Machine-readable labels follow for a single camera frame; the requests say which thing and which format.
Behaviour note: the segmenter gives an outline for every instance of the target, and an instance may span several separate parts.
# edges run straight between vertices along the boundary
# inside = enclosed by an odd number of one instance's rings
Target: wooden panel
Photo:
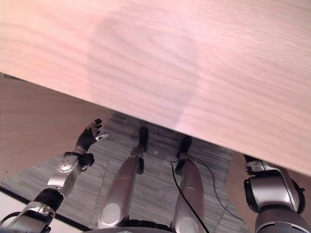
[[[20,80],[0,79],[0,178],[71,151],[94,119],[112,111]]]
[[[1,71],[311,175],[311,1],[1,8]]]
[[[305,189],[306,209],[302,214],[306,222],[311,223],[311,177],[300,173],[289,171],[293,180],[300,187]],[[255,232],[255,221],[257,214],[251,211],[246,203],[243,182],[249,178],[245,169],[245,159],[241,154],[235,154],[231,161],[230,171],[227,180],[226,192],[237,211],[244,219],[245,224],[251,232]]]

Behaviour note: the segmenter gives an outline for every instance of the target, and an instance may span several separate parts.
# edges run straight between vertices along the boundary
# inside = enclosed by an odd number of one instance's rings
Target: black cable
[[[8,220],[9,218],[15,217],[15,216],[19,215],[19,213],[20,213],[20,212],[13,212],[13,213],[11,213],[11,214],[5,216],[5,217],[0,221],[0,226],[2,226],[2,224],[3,224],[6,220]]]
[[[240,217],[238,217],[238,216],[235,216],[233,213],[231,213],[229,210],[227,210],[227,208],[226,208],[226,207],[222,204],[222,202],[220,201],[220,199],[219,199],[219,197],[218,197],[218,195],[217,195],[217,192],[216,192],[215,176],[214,176],[212,170],[211,170],[207,165],[205,165],[204,163],[202,163],[202,162],[200,162],[200,161],[198,161],[198,160],[195,160],[195,161],[196,161],[197,163],[200,163],[200,164],[202,164],[203,166],[205,166],[205,167],[209,170],[209,172],[211,173],[212,178],[213,178],[213,185],[214,185],[215,195],[216,195],[216,198],[217,198],[219,204],[220,204],[229,214],[231,214],[233,217],[235,217],[235,218],[241,220],[242,222],[244,222],[244,220],[243,220],[242,218],[240,218]]]
[[[179,193],[181,194],[181,196],[183,197],[183,199],[185,200],[185,202],[187,203],[187,205],[189,206],[189,208],[191,209],[191,211],[194,213],[194,215],[196,216],[196,218],[199,220],[200,224],[202,225],[202,227],[204,228],[204,230],[206,231],[206,233],[209,233],[208,229],[206,228],[204,222],[201,220],[201,218],[198,216],[197,212],[193,209],[193,207],[191,206],[191,204],[189,203],[189,201],[187,200],[187,198],[184,196],[183,192],[181,191],[179,185],[177,184],[176,178],[175,178],[175,174],[174,174],[174,167],[172,163],[176,163],[178,161],[172,161],[170,164],[172,166],[172,174],[173,174],[173,178],[174,178],[174,182],[176,187],[178,188]]]

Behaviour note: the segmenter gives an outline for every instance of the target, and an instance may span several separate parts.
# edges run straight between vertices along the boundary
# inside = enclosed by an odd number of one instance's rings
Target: gray carpet
[[[97,214],[104,196],[114,175],[137,144],[141,126],[149,129],[149,146],[144,154],[144,173],[136,177],[130,217],[170,224],[178,191],[173,183],[169,162],[175,160],[175,153],[183,135],[121,113],[114,113],[106,125],[105,131],[109,132],[110,136],[90,148],[89,152],[94,154],[95,163],[79,176],[72,193],[59,208],[59,214],[90,228],[97,228]],[[189,150],[189,154],[204,161],[211,168],[222,203],[238,215],[225,194],[231,153],[228,149],[195,138]],[[1,185],[32,200],[54,173],[62,155],[56,156],[4,179]],[[198,167],[204,183],[205,223],[209,231],[249,232],[243,222],[232,217],[221,207],[214,194],[211,174],[204,166],[198,164]]]

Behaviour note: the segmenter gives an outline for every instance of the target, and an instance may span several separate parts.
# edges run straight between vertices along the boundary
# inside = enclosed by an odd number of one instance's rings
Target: wooden tabletop
[[[2,0],[0,71],[311,175],[311,1]]]

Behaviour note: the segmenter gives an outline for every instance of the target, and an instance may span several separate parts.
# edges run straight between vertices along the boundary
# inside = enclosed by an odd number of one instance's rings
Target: robot leg
[[[198,216],[204,221],[204,190],[200,172],[196,164],[188,158],[192,144],[189,136],[180,143],[175,173],[182,176],[180,189]],[[176,233],[203,233],[204,229],[183,197],[179,194],[175,205],[172,228]]]
[[[146,151],[148,130],[142,128],[139,145],[130,153],[120,167],[105,197],[104,205],[98,216],[98,228],[122,226],[128,219],[136,174],[143,173],[143,153]]]

